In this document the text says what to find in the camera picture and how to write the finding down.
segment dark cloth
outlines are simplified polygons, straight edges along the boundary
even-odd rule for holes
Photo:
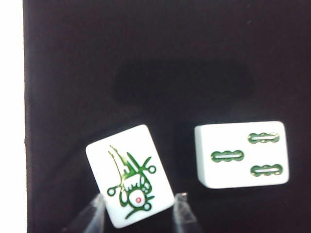
[[[174,193],[206,232],[310,232],[311,2],[24,1],[29,233],[56,233],[99,192],[91,142],[147,124]],[[280,120],[290,180],[211,190],[194,127]],[[172,209],[125,229],[171,232]]]

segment clear plastic holder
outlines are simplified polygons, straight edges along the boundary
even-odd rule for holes
[[[104,198],[98,194],[61,233],[104,233]],[[187,202],[187,193],[177,193],[173,206],[174,233],[202,233]]]

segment white wall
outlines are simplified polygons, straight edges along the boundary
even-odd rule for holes
[[[27,232],[22,0],[0,0],[0,232]]]

